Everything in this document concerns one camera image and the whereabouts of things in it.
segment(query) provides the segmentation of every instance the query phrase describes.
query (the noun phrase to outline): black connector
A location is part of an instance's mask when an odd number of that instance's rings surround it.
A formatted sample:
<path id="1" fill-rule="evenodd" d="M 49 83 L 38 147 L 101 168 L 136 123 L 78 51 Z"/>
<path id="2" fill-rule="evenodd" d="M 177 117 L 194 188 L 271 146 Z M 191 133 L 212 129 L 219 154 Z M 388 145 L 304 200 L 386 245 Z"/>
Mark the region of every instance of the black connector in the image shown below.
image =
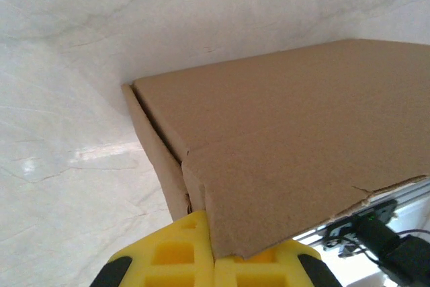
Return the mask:
<path id="1" fill-rule="evenodd" d="M 347 242 L 347 239 L 357 242 L 355 238 L 355 226 L 357 222 L 364 216 L 368 216 L 370 219 L 378 219 L 380 222 L 387 224 L 394 216 L 394 211 L 397 207 L 396 200 L 388 200 L 383 203 L 379 203 L 365 210 L 360 210 L 354 215 L 348 216 L 338 220 L 329 226 L 327 226 L 324 236 L 324 250 L 330 250 L 341 246 L 341 257 L 349 257 L 354 254 L 357 246 Z"/>
<path id="2" fill-rule="evenodd" d="M 430 287 L 430 243 L 411 235 L 399 237 L 374 216 L 361 217 L 353 231 L 391 280 L 400 286 Z"/>

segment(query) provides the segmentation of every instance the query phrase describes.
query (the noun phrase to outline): cardboard flap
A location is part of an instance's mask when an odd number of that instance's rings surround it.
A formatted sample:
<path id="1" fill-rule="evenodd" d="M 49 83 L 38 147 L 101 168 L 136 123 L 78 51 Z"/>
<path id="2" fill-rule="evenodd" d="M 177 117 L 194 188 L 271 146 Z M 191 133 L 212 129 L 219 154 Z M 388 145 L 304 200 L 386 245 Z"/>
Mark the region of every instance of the cardboard flap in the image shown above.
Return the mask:
<path id="1" fill-rule="evenodd" d="M 132 116 L 137 137 L 145 147 L 146 155 L 160 179 L 170 214 L 173 220 L 177 220 L 187 215 L 189 209 L 188 192 L 183 182 L 181 166 L 155 132 L 132 88 L 124 84 L 122 91 Z"/>

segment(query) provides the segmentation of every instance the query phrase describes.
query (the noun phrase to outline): white background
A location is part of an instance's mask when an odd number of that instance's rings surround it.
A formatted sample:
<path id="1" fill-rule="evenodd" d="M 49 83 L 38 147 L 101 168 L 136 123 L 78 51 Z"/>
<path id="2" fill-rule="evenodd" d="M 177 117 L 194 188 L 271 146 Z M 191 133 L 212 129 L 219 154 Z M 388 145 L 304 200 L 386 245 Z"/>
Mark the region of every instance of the white background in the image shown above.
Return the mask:
<path id="1" fill-rule="evenodd" d="M 1 0 L 0 285 L 88 286 L 170 221 L 120 85 L 343 38 L 430 44 L 430 0 Z"/>

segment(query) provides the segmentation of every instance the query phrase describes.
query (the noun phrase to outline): white marble wall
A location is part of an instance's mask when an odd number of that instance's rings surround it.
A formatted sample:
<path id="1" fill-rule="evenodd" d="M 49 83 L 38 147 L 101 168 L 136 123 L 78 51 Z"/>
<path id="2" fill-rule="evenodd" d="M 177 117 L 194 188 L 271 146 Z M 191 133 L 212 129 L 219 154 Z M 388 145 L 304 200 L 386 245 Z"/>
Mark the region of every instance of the white marble wall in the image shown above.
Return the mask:
<path id="1" fill-rule="evenodd" d="M 88 286 L 170 221 L 121 83 L 342 38 L 430 44 L 430 0 L 0 6 L 0 286 Z"/>

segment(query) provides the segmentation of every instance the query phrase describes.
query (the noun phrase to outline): black cable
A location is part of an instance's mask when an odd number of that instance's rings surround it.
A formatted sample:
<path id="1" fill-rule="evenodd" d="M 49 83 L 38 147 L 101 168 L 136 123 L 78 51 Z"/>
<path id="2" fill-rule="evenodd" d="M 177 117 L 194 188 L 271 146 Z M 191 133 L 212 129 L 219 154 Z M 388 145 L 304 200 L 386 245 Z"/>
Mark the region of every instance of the black cable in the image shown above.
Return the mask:
<path id="1" fill-rule="evenodd" d="M 424 230 L 424 229 L 412 229 L 412 230 L 404 230 L 401 232 L 397 232 L 398 235 L 407 235 L 409 233 L 425 233 L 426 235 L 430 235 L 430 231 Z"/>
<path id="2" fill-rule="evenodd" d="M 341 241 L 346 241 L 346 242 L 348 242 L 348 243 L 350 243 L 350 244 L 352 244 L 353 246 L 355 246 L 356 248 L 358 248 L 358 249 L 360 249 L 360 253 L 364 253 L 364 255 L 371 261 L 371 262 L 373 262 L 374 264 L 376 264 L 376 265 L 382 265 L 377 259 L 374 259 L 374 258 L 372 258 L 372 257 L 370 257 L 369 256 L 369 254 L 366 252 L 366 250 L 359 244 L 359 243 L 357 243 L 357 242 L 355 242 L 354 240 L 351 240 L 351 239 L 348 239 L 348 238 L 345 238 L 345 237 L 339 237 L 339 238 L 336 238 L 336 239 L 333 239 L 334 241 L 338 241 L 338 242 L 341 242 Z"/>
<path id="3" fill-rule="evenodd" d="M 361 255 L 362 253 L 365 253 L 367 251 L 367 249 L 363 249 L 363 250 L 360 250 L 360 251 L 354 251 L 354 252 L 350 252 L 350 253 L 348 253 L 348 254 L 346 254 L 346 255 L 339 255 L 339 258 L 341 258 L 341 259 L 347 259 L 347 258 L 350 258 L 350 257 L 352 257 L 353 255 Z"/>

